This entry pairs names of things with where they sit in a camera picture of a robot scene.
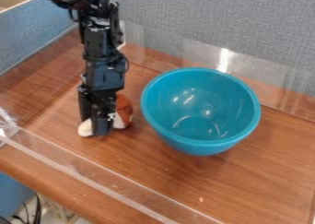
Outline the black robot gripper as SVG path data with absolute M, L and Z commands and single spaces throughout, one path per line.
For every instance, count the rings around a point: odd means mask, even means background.
M 91 117 L 92 135 L 107 136 L 116 118 L 116 93 L 124 89 L 128 60 L 122 52 L 84 52 L 87 71 L 78 88 L 82 120 Z

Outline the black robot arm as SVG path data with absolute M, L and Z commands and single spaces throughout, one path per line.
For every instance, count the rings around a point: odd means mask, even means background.
M 87 70 L 78 88 L 82 120 L 91 121 L 91 134 L 107 136 L 118 112 L 118 92 L 124 89 L 130 63 L 119 51 L 123 31 L 116 0 L 50 0 L 70 11 L 79 25 Z

